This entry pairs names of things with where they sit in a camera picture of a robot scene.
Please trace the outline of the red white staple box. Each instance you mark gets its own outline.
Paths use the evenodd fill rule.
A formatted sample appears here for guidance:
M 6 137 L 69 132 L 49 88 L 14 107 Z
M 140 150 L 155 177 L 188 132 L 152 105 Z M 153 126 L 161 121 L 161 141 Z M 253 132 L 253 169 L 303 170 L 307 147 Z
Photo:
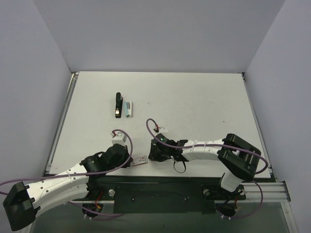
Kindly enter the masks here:
M 133 166 L 139 166 L 148 163 L 148 158 L 146 156 L 138 157 L 133 159 Z

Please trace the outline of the black stapler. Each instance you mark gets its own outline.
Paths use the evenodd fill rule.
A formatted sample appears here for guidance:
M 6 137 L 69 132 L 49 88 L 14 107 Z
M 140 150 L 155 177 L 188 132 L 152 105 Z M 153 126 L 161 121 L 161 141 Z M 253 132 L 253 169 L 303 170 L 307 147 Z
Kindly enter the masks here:
M 120 92 L 116 93 L 115 118 L 121 118 L 123 97 Z

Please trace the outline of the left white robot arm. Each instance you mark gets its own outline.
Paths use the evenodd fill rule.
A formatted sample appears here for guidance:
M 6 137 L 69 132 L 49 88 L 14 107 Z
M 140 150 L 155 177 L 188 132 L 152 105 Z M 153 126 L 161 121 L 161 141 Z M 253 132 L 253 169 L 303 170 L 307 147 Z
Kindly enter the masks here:
M 107 151 L 88 156 L 72 168 L 55 176 L 38 178 L 35 183 L 15 183 L 3 201 L 12 231 L 32 224 L 36 216 L 71 200 L 96 199 L 100 188 L 88 183 L 119 168 L 128 167 L 133 150 L 114 144 Z

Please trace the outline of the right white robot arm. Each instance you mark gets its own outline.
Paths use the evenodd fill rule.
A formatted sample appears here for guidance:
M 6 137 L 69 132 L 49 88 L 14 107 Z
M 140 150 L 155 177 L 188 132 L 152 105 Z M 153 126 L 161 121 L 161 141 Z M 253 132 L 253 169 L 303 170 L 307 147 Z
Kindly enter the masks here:
M 217 193 L 227 199 L 243 181 L 253 181 L 260 156 L 259 149 L 232 133 L 224 139 L 207 142 L 187 139 L 174 141 L 159 133 L 151 140 L 148 159 L 157 162 L 171 159 L 183 165 L 194 160 L 221 162 L 227 171 L 222 175 Z

